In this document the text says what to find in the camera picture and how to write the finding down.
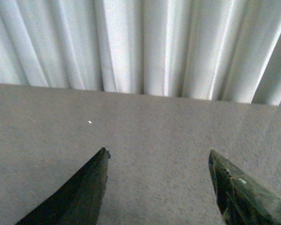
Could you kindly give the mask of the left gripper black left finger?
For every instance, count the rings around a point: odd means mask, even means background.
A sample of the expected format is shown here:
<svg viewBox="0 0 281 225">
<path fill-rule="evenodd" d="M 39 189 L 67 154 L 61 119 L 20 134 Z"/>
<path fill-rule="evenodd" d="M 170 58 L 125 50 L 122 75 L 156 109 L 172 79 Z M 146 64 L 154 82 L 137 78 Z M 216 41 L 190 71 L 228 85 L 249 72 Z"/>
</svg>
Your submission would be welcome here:
<svg viewBox="0 0 281 225">
<path fill-rule="evenodd" d="M 102 147 L 54 194 L 17 222 L 18 225 L 96 225 L 106 191 L 108 160 Z"/>
</svg>

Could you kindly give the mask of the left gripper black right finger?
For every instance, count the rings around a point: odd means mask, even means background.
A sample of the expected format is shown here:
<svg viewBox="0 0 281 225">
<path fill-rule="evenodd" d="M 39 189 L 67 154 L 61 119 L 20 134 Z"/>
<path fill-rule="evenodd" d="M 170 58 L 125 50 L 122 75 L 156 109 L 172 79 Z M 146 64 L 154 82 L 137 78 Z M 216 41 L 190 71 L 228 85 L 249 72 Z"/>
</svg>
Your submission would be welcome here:
<svg viewBox="0 0 281 225">
<path fill-rule="evenodd" d="M 281 197 L 220 153 L 211 150 L 208 166 L 216 203 L 227 225 L 281 225 Z"/>
</svg>

